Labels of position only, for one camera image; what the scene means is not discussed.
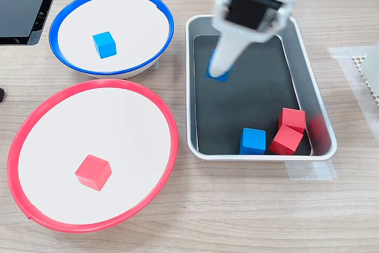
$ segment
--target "tray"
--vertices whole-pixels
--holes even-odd
[[[210,15],[186,24],[187,144],[211,161],[325,161],[336,138],[294,19],[264,44],[251,44],[232,67],[227,82],[206,77],[219,33]],[[268,150],[283,107],[306,111],[307,127],[295,155]],[[239,155],[242,129],[266,131],[264,155]]]

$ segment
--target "white bowl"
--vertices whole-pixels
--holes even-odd
[[[101,59],[92,36],[109,31],[117,54]],[[174,34],[161,0],[75,0],[50,28],[50,47],[68,67],[95,78],[128,78],[152,66]]]

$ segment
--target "black object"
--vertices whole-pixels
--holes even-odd
[[[257,30],[263,19],[267,22],[274,19],[275,13],[268,15],[268,10],[275,12],[281,5],[275,0],[232,0],[226,20]]]
[[[217,36],[194,39],[195,102],[199,151],[239,154],[244,127],[266,131],[266,149],[278,131],[282,108],[299,109],[281,41],[251,44],[238,58],[227,82],[206,76]],[[296,155],[310,155],[307,134]]]
[[[5,91],[4,91],[4,89],[0,88],[0,103],[4,99],[4,96],[5,96]]]

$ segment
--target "cube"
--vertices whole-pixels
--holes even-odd
[[[303,134],[282,125],[271,143],[270,150],[280,155],[293,155],[297,150]]]
[[[76,170],[75,175],[83,185],[101,191],[111,173],[108,161],[88,155]]]
[[[266,151],[266,132],[264,130],[243,128],[239,154],[264,154]]]
[[[306,129],[306,112],[301,110],[283,108],[279,118],[279,129],[282,125],[304,133]]]
[[[212,59],[212,56],[213,56],[213,54],[214,54],[215,51],[216,51],[215,49],[212,49],[212,50],[211,50],[211,55],[210,55],[210,57],[209,57],[208,65],[211,63],[211,59]],[[228,71],[228,72],[222,74],[222,76],[220,76],[220,77],[212,77],[212,76],[209,74],[209,71],[208,71],[208,69],[207,69],[207,77],[209,77],[209,78],[213,78],[213,79],[216,79],[216,80],[221,81],[221,82],[226,82],[226,81],[227,81],[227,79],[229,78],[229,73],[230,73],[230,71]]]
[[[117,54],[116,43],[109,32],[94,35],[94,43],[101,59]]]

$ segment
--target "table surface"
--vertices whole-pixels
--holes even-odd
[[[61,64],[48,43],[54,0],[36,46],[0,47],[0,252],[379,252],[379,147],[327,48],[379,39],[378,0],[302,0],[294,10],[338,140],[334,181],[290,181],[284,163],[201,162],[185,141],[184,25],[213,0],[163,0],[175,36],[159,69],[135,76],[157,92],[179,129],[175,169],[139,214],[100,232],[70,235],[28,220],[7,184],[7,155],[26,117],[90,78]]]

